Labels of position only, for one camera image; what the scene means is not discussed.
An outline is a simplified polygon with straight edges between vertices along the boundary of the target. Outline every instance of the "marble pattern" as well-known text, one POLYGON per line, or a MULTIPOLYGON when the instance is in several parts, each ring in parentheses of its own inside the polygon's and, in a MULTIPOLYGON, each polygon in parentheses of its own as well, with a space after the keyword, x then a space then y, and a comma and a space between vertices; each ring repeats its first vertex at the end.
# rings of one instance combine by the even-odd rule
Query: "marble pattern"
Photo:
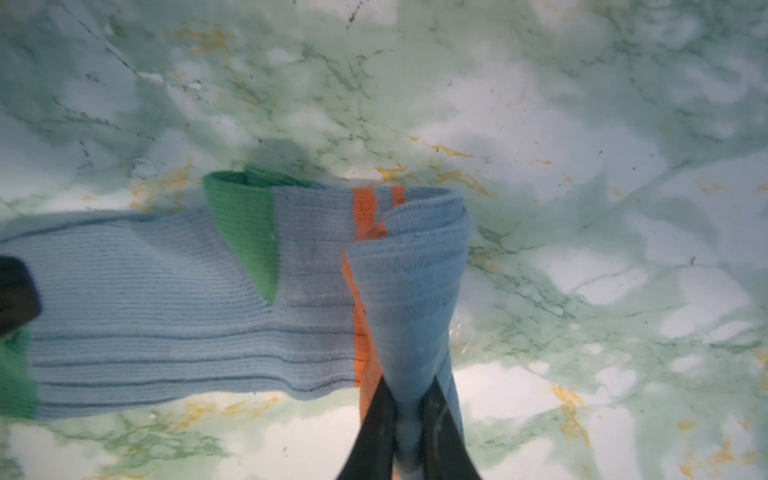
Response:
MULTIPOLYGON (((483 478, 768 475, 763 0, 2 0, 0 65, 7 229, 254 160, 453 187, 483 478)), ((356 395, 0 419, 0 478, 333 478, 356 395)))

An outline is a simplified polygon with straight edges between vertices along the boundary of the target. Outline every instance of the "marble surface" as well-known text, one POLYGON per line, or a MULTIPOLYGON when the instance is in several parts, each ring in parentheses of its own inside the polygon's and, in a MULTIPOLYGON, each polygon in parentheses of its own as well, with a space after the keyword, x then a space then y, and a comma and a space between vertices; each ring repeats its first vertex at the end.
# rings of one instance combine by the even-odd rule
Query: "marble surface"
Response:
MULTIPOLYGON (((167 214, 254 160, 453 187, 483 478, 768 475, 764 0, 2 0, 0 65, 7 228, 167 214)), ((356 403, 0 419, 0 478, 334 478, 356 403)))

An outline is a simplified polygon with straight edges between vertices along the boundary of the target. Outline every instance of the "green marble surface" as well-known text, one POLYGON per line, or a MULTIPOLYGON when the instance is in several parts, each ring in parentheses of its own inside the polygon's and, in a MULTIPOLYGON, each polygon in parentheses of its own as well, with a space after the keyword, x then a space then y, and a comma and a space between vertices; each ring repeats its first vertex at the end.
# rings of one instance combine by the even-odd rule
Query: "green marble surface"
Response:
MULTIPOLYGON (((768 475, 764 0, 0 0, 0 221, 167 214, 249 161, 463 191, 492 479, 768 475)), ((334 478, 357 392, 0 419, 0 478, 334 478)))

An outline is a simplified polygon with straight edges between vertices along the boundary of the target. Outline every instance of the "sock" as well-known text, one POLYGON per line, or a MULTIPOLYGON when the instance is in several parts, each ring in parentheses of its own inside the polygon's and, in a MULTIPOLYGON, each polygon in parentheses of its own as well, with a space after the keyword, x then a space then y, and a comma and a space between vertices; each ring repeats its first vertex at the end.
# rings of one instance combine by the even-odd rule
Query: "sock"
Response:
POLYGON ((438 376, 457 424, 448 326, 470 222, 432 187, 331 189, 249 166, 204 179, 209 205, 0 243, 42 314, 0 345, 0 415, 94 415, 194 393, 312 399, 379 377, 397 458, 418 468, 419 400, 438 376))

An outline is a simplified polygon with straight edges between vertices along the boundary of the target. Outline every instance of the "ribbed knit fabric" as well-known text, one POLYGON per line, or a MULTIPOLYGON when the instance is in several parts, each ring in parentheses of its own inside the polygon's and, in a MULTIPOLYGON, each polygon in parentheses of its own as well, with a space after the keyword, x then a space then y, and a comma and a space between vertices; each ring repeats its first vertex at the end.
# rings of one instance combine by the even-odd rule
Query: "ribbed knit fabric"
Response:
POLYGON ((0 243, 42 314, 0 344, 0 414, 93 415, 212 391, 311 399, 383 372, 397 459, 417 472, 419 400, 438 376, 461 425, 448 326, 470 230, 458 194, 340 190, 249 166, 209 207, 0 243))

